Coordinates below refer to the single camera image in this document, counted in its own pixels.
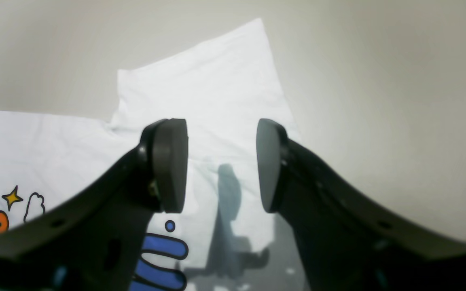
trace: blue dot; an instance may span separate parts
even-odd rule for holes
[[[167,230],[167,232],[173,232],[175,229],[176,229],[176,223],[174,223],[174,221],[172,220],[166,221],[165,230]]]

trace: yellow star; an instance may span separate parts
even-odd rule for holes
[[[15,188],[12,190],[12,193],[8,195],[3,195],[2,198],[5,199],[8,203],[8,211],[10,211],[10,207],[12,206],[12,204],[14,204],[15,202],[23,201],[21,197],[17,196],[17,186],[15,186]]]

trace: blue graphic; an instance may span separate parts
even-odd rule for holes
[[[173,232],[176,224],[165,223],[167,232]],[[141,247],[142,254],[157,254],[183,260],[188,256],[188,245],[176,238],[161,234],[146,234]],[[161,268],[140,257],[129,291],[182,291],[186,289],[186,277],[179,270]]]

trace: gray background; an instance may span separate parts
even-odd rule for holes
[[[258,17],[305,146],[466,240],[466,0],[0,0],[0,110],[109,120],[117,69]]]

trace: graphic print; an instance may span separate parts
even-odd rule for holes
[[[15,207],[12,208],[12,206],[15,203],[24,201],[24,199],[18,195],[18,186],[15,186],[9,194],[2,195],[1,198],[6,201],[8,212],[0,210],[0,234],[2,232],[6,232],[10,227],[7,213],[11,212],[17,213],[19,215],[20,211],[23,210],[23,208],[20,208],[19,206],[18,208],[20,209],[15,210]],[[39,193],[33,193],[28,197],[28,204],[26,205],[26,211],[24,213],[23,220],[26,223],[37,216],[43,215],[45,212],[46,207],[44,206],[44,197],[39,195]]]
[[[176,224],[172,220],[165,223],[165,230],[173,232]],[[188,245],[176,238],[161,234],[145,235],[141,247],[142,254],[156,254],[184,260],[188,256]],[[182,291],[186,289],[183,272],[158,267],[140,256],[129,291]]]

